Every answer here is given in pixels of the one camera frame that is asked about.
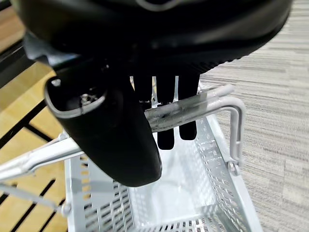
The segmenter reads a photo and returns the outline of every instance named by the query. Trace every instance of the black plastic housing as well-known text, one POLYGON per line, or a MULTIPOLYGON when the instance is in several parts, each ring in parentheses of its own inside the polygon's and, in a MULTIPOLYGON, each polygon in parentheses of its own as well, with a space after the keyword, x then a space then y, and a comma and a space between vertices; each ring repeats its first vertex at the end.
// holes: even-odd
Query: black plastic housing
POLYGON ((45 85, 45 100, 53 115, 90 159, 114 180, 142 186, 161 176, 162 165, 151 128, 135 99, 130 82, 118 86, 75 88, 45 85), (87 91, 97 100, 80 105, 87 91))

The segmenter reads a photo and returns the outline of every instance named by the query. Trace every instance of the metal frame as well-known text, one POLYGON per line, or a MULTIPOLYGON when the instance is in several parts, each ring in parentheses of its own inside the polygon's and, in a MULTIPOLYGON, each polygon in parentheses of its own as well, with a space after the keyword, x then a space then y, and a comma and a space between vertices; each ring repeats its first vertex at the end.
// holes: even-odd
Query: metal frame
MULTIPOLYGON (((167 106, 147 110, 145 116, 151 125, 152 131, 158 132, 195 121, 205 115, 212 115, 222 110, 230 111, 230 150, 229 155, 227 152, 224 154, 224 157, 227 168, 237 176, 239 175, 238 166, 243 163, 241 153, 245 106, 237 98, 225 97, 233 89, 231 85, 227 85, 203 90, 194 97, 176 101, 167 106)), ((56 140, 0 165, 0 182, 32 174, 42 166, 70 159, 81 154, 83 154, 83 151, 64 132, 56 140)), ((61 212, 63 216, 67 216, 70 212, 70 206, 67 204, 60 207, 43 197, 5 184, 0 184, 0 189, 17 197, 47 205, 55 211, 61 212)))

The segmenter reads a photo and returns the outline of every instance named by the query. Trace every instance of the wooden floor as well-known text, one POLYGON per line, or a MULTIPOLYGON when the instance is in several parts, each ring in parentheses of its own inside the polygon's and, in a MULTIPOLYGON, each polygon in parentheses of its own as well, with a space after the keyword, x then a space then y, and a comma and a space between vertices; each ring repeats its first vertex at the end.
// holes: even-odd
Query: wooden floor
MULTIPOLYGON (((0 31, 3 28, 11 29, 0 24, 0 31)), ((309 1, 296 0, 288 24, 275 39, 250 56, 201 77, 203 85, 236 85, 234 95, 247 106, 242 173, 265 232, 309 231, 308 30, 309 1)), ((16 31, 14 39, 23 29, 16 31)), ((0 37, 0 51, 10 45, 6 42, 0 37)), ((0 137, 42 100, 43 84, 52 75, 48 67, 34 64, 0 89, 0 137)), ((228 137, 228 115, 218 118, 228 137)), ((46 109, 31 123, 53 138, 61 132, 46 109)), ((0 163, 44 143, 22 129, 0 150, 0 163)), ((9 183, 37 195, 45 193, 44 197, 57 203, 65 198, 63 163, 9 183)), ((66 220, 58 214, 44 227, 52 213, 0 192, 0 232, 65 232, 66 220)))
MULTIPOLYGON (((51 75, 53 72, 50 68, 37 63, 0 89, 0 137, 43 99, 42 88, 51 75)), ((56 138, 62 130, 47 109, 43 109, 31 124, 52 138, 56 138)), ((24 128, 0 149, 0 163, 45 143, 46 141, 24 128)), ((22 177, 8 183, 36 195, 44 194, 45 198, 56 203, 61 203, 65 199, 62 162, 39 169, 36 176, 22 177)), ((53 211, 47 207, 33 205, 30 201, 12 195, 6 196, 0 192, 1 232, 65 232, 66 220, 56 214, 49 221, 52 214, 53 211)))

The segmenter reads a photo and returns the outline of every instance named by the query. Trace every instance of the wire basket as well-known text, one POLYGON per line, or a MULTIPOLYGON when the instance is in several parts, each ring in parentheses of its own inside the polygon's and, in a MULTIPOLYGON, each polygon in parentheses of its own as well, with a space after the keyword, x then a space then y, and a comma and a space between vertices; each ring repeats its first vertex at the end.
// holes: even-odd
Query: wire basket
POLYGON ((193 141, 174 131, 175 147, 160 150, 162 177, 146 186, 113 181, 85 155, 66 160, 69 232, 261 232, 215 116, 197 121, 193 141))

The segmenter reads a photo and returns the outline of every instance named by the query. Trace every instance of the gray carpet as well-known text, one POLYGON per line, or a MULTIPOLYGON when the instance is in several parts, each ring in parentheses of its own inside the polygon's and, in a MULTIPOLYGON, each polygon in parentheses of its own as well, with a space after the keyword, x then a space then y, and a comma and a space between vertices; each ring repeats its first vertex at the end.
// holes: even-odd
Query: gray carpet
MULTIPOLYGON (((309 0, 278 36, 201 76, 232 83, 247 106, 242 176, 265 232, 309 231, 309 0)), ((228 114, 219 114, 226 136, 228 114)))

